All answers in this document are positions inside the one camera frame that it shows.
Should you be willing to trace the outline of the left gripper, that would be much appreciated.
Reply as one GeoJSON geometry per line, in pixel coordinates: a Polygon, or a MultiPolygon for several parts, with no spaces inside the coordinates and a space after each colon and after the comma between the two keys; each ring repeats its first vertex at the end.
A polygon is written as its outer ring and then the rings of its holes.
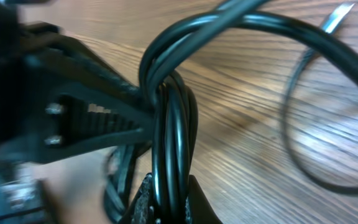
{"type": "Polygon", "coordinates": [[[64,158],[56,146],[39,146],[21,132],[27,99],[32,96],[32,73],[22,51],[46,44],[60,28],[45,22],[23,25],[16,2],[0,2],[0,159],[48,164],[64,158]]]}

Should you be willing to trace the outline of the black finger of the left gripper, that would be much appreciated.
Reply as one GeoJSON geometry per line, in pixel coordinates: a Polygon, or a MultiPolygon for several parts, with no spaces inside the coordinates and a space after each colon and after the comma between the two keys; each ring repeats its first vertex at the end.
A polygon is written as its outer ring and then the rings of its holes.
{"type": "Polygon", "coordinates": [[[48,23],[21,25],[24,49],[55,75],[137,108],[151,109],[141,89],[132,85],[81,41],[62,35],[48,23]]]}

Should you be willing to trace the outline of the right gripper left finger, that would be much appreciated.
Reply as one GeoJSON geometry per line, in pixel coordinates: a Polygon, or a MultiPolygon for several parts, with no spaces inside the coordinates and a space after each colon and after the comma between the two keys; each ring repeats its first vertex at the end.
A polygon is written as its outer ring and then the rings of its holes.
{"type": "Polygon", "coordinates": [[[153,224],[154,206],[152,204],[152,174],[148,173],[118,224],[153,224]]]}

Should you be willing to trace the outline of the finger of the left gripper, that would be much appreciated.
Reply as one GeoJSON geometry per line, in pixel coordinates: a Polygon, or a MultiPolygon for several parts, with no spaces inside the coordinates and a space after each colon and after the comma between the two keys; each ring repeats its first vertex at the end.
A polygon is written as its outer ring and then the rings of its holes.
{"type": "Polygon", "coordinates": [[[37,90],[18,101],[24,158],[48,164],[94,150],[151,140],[154,111],[137,95],[37,90]]]}

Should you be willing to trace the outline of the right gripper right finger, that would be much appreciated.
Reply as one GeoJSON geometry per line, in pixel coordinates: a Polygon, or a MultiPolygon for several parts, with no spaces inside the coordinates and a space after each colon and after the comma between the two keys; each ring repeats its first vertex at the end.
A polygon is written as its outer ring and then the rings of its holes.
{"type": "Polygon", "coordinates": [[[195,176],[189,176],[189,193],[186,200],[186,222],[190,224],[222,224],[203,193],[195,176]]]}

